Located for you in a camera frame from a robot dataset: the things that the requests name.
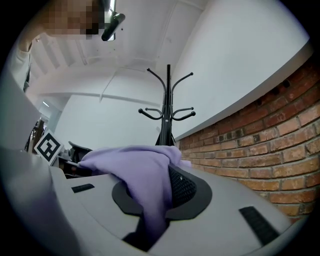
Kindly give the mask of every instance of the black metal coat rack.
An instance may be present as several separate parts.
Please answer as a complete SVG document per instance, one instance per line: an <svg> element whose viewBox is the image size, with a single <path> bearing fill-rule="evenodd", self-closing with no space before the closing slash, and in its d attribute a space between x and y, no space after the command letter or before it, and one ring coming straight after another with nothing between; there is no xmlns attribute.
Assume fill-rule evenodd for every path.
<svg viewBox="0 0 320 256"><path fill-rule="evenodd" d="M167 65L166 85L165 85L164 81L156 73L154 73L152 70L150 70L150 68L148 68L147 71L150 72L151 74L153 74L162 83L163 90L164 90L162 111L160 111L159 109L155 109L155 108L146 108L145 109L146 111L158 112L160 114L159 117L153 117L152 115L143 111L142 108L140 108L138 112L145 115L146 117L148 117L152 120L160 120L161 119L161 121L162 121L161 122L161 132L160 132L159 138L156 142L157 146L174 146L174 140L173 140L173 136L172 136L172 120L182 121L182 120L185 120L189 117L193 117L196 115L196 112L192 111L190 114L187 114L181 118L175 118L175 115L177 113L182 112L182 111L194 110L194 108L193 107L182 108L182 109L178 109L178 110L174 111L173 110L174 90L180 82L182 82L183 80L187 79L190 76L193 76L194 73L191 72L190 74L181 78L171 88L171 65Z"/></svg>

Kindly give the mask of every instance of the black rubber pad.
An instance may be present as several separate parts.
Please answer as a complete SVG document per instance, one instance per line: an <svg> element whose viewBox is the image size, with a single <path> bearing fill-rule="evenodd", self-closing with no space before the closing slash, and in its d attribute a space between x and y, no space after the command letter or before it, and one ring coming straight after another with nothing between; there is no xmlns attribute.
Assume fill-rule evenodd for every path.
<svg viewBox="0 0 320 256"><path fill-rule="evenodd" d="M239 212L263 246L269 244L279 236L279 233L253 206L239 209Z"/></svg>
<svg viewBox="0 0 320 256"><path fill-rule="evenodd" d="M85 185L81 185L81 186L74 186L74 187L72 187L72 190L74 193L79 193L82 191L93 189L94 187L95 186L92 184L85 184Z"/></svg>

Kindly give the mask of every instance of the white ceiling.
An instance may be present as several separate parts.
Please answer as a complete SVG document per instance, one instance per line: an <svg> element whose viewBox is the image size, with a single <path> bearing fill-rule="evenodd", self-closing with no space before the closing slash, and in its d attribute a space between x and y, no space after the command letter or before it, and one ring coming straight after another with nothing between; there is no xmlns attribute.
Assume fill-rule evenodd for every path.
<svg viewBox="0 0 320 256"><path fill-rule="evenodd" d="M70 66L101 65L154 69L165 75L174 69L209 0L116 0L126 16L114 41L100 35L91 40L67 40L40 35L31 50L30 86L39 78Z"/></svg>

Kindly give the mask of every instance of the blurred object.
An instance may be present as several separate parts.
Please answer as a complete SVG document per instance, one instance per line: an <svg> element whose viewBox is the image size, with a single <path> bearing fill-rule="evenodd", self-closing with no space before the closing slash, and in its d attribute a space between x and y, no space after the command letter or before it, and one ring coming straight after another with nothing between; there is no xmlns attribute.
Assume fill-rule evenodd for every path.
<svg viewBox="0 0 320 256"><path fill-rule="evenodd" d="M103 41L108 41L119 28L120 24L126 19L126 16L122 13L112 12L110 23L105 24L105 30L102 35Z"/></svg>
<svg viewBox="0 0 320 256"><path fill-rule="evenodd" d="M71 152L69 149L65 149L64 151L61 151L59 153L59 156L62 157L63 159L71 161Z"/></svg>
<svg viewBox="0 0 320 256"><path fill-rule="evenodd" d="M41 137L42 137L42 132L44 129L44 124L45 122L42 120L39 120L37 122L37 128L35 130L35 135L34 135L34 140L33 140L33 146L32 146L32 153L33 154L37 154L35 147L37 145L37 143L40 141Z"/></svg>
<svg viewBox="0 0 320 256"><path fill-rule="evenodd" d="M69 144L72 146L70 149L71 161L76 164L79 163L86 154L92 151L92 149L76 145L71 141L69 141Z"/></svg>

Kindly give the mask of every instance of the gray plastic surface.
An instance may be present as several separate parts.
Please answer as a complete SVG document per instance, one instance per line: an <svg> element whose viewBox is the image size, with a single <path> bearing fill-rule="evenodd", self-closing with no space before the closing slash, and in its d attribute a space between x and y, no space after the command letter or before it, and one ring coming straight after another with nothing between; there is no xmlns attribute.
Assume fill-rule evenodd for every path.
<svg viewBox="0 0 320 256"><path fill-rule="evenodd" d="M183 169L206 180L212 189L211 203L193 220L172 221L150 255L269 256L280 251L303 225L299 221L290 227L284 214L236 181ZM147 255L120 239L135 230L138 217L124 216L111 202L109 190L118 182L114 176L67 180L62 170L49 167L40 157L3 148L0 170L14 211L52 252L70 256ZM88 183L95 188L77 194L71 189ZM247 206L256 207L281 235L261 247L238 211Z"/></svg>
<svg viewBox="0 0 320 256"><path fill-rule="evenodd" d="M0 148L0 175L13 210L51 252L66 256L147 255L100 225L70 185L61 182L67 181L63 171L49 168L40 157Z"/></svg>
<svg viewBox="0 0 320 256"><path fill-rule="evenodd" d="M230 178L182 167L212 189L210 205L195 219L171 221L164 235L149 251L152 255L239 256L262 246L239 209L254 206L282 234L290 220L270 202Z"/></svg>
<svg viewBox="0 0 320 256"><path fill-rule="evenodd" d="M112 174L66 179L70 188L92 184L94 188L76 193L86 211L119 239L135 232L139 217L124 214L112 198L112 189L120 181Z"/></svg>

